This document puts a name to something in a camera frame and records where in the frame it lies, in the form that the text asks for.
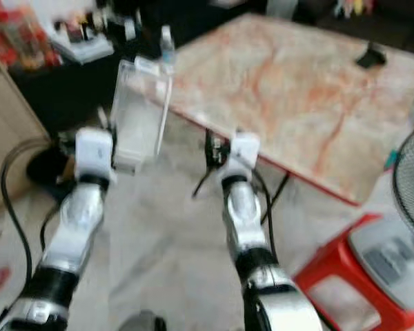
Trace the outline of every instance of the red table edge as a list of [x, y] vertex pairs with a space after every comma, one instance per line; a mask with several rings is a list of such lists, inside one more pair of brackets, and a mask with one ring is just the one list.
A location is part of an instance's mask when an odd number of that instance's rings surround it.
[[[192, 123], [193, 125], [197, 126], [198, 128], [201, 128], [203, 130], [208, 129], [206, 126], [203, 126], [199, 123], [197, 123], [194, 119], [191, 119], [190, 117], [187, 117], [185, 114], [182, 114], [181, 112], [176, 111], [174, 108], [172, 108], [171, 106], [169, 107], [169, 110], [177, 115], [178, 117], [181, 117], [182, 119], [187, 120], [188, 122]], [[228, 137], [225, 137], [223, 134], [217, 133], [215, 132], [215, 130], [211, 129], [215, 134], [218, 134], [219, 136], [228, 139]], [[336, 192], [333, 192], [332, 190], [330, 190], [329, 188], [325, 188], [323, 186], [321, 186], [318, 183], [315, 183], [314, 181], [307, 179], [306, 177], [303, 177], [302, 175], [298, 174], [295, 171], [292, 171], [290, 169], [288, 169], [287, 167], [284, 167], [282, 165], [279, 165], [278, 163], [275, 163], [274, 161], [270, 160], [268, 157], [265, 157], [264, 155], [259, 155], [258, 156], [259, 160], [262, 160], [265, 163], [271, 164], [273, 167], [278, 168], [280, 170], [283, 170], [286, 172], [286, 174], [288, 175], [292, 175], [298, 179], [300, 179], [301, 181], [307, 183], [308, 185], [313, 186], [314, 188], [317, 188], [319, 191], [327, 194], [330, 197], [336, 198], [337, 200], [340, 200], [341, 202], [347, 204], [347, 205], [351, 205], [353, 207], [360, 207], [362, 204], [358, 201], [352, 201], [350, 199], [347, 199], [345, 197], [341, 197], [340, 195], [338, 195]]]

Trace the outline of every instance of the wooden cabinet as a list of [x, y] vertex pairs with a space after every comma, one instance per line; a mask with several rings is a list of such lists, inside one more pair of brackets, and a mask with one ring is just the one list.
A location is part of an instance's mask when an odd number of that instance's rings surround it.
[[[35, 114], [18, 91], [12, 79], [0, 66], [0, 167], [7, 153], [26, 139], [41, 137], [47, 139], [46, 132]], [[28, 189], [26, 166], [34, 150], [21, 155], [11, 167], [8, 188], [11, 198]]]

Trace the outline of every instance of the floor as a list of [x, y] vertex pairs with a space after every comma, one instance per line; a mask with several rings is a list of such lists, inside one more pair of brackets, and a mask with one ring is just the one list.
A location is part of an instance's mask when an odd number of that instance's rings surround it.
[[[197, 200], [190, 196], [205, 170], [203, 135], [170, 115], [156, 162], [135, 176], [118, 174], [71, 307], [69, 330], [117, 330], [143, 309], [165, 317], [170, 331], [243, 330], [239, 281], [221, 219], [221, 192], [211, 180]], [[282, 173], [258, 166], [274, 192]], [[50, 197], [36, 190], [16, 204], [35, 259], [40, 255], [39, 227], [52, 205]], [[369, 206], [380, 208], [380, 203]], [[274, 211], [281, 265], [296, 272], [317, 247], [360, 213], [301, 181], [290, 181]], [[57, 221], [50, 224], [48, 237]], [[0, 215], [0, 230], [0, 266], [12, 268], [10, 281], [0, 291], [1, 311], [20, 290], [25, 270], [21, 244], [7, 214]], [[368, 309], [348, 292], [330, 288], [319, 296], [343, 320], [345, 330], [362, 329]]]

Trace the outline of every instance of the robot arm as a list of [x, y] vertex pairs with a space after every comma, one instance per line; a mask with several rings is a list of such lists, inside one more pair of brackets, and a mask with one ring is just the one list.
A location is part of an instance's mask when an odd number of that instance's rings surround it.
[[113, 178], [112, 145], [108, 131], [84, 128], [77, 133], [77, 187], [62, 203], [59, 227], [0, 331], [67, 328], [73, 293], [103, 222], [104, 197]]
[[314, 307], [280, 268], [266, 241], [260, 223], [261, 207], [248, 169], [255, 166], [258, 150], [259, 139], [255, 135], [238, 133], [231, 141], [231, 156], [220, 172], [223, 218], [228, 248], [241, 281], [245, 328], [322, 331]]

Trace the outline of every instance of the red plastic stool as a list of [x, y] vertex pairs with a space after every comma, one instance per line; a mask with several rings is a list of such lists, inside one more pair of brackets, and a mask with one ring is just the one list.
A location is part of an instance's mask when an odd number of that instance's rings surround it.
[[[298, 286], [313, 301], [308, 291], [330, 276], [338, 276], [353, 286], [380, 315], [380, 324], [373, 331], [403, 331], [414, 326], [414, 311], [401, 309], [368, 276], [357, 261], [348, 236], [355, 228], [381, 218], [378, 214], [366, 214], [354, 225], [321, 247], [295, 277]], [[336, 327], [337, 324], [318, 305], [316, 308]]]

